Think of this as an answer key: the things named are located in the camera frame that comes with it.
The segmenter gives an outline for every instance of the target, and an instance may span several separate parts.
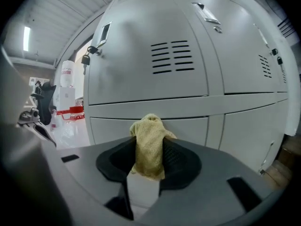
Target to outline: office chair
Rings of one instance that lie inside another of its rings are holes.
[[[51,86],[50,82],[46,82],[42,85],[41,96],[43,98],[38,99],[37,109],[39,111],[40,121],[44,125],[49,125],[51,121],[51,113],[49,110],[49,105],[52,99],[52,96],[55,92],[56,85]]]

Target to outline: ceiling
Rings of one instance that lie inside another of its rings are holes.
[[[4,48],[11,57],[53,64],[73,34],[111,0],[27,0],[7,26]],[[24,26],[31,28],[23,50]]]

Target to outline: red label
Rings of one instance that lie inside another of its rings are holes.
[[[71,74],[71,71],[62,71],[62,74]]]

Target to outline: yellow cloth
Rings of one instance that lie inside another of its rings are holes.
[[[144,116],[130,128],[130,135],[136,136],[136,163],[131,172],[139,173],[152,180],[165,178],[163,157],[163,138],[176,138],[163,126],[162,120],[154,114]]]

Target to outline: white metal locker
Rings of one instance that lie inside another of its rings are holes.
[[[91,57],[90,105],[208,94],[198,43],[172,0],[129,0],[109,21],[103,53]]]

